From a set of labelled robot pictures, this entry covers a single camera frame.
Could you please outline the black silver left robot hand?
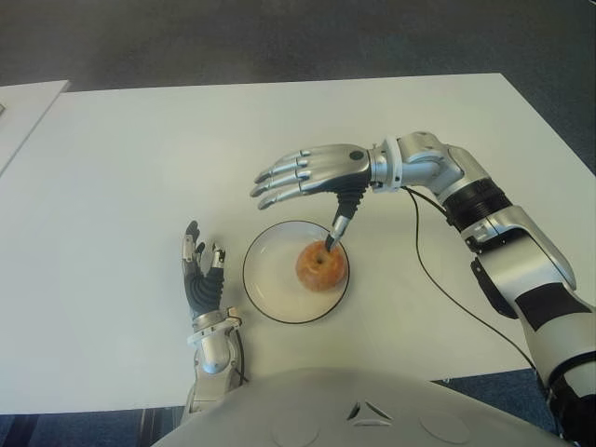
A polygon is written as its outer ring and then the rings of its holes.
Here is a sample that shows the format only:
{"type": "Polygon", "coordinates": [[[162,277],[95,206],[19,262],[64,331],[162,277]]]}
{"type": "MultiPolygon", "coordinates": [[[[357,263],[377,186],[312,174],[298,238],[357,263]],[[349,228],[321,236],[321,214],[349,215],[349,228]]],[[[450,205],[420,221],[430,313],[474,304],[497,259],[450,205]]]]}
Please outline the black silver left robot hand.
{"type": "Polygon", "coordinates": [[[224,289],[225,250],[212,245],[210,268],[204,272],[201,259],[206,245],[198,240],[199,236],[197,221],[191,221],[183,236],[182,268],[185,296],[193,318],[219,310],[224,289]]]}

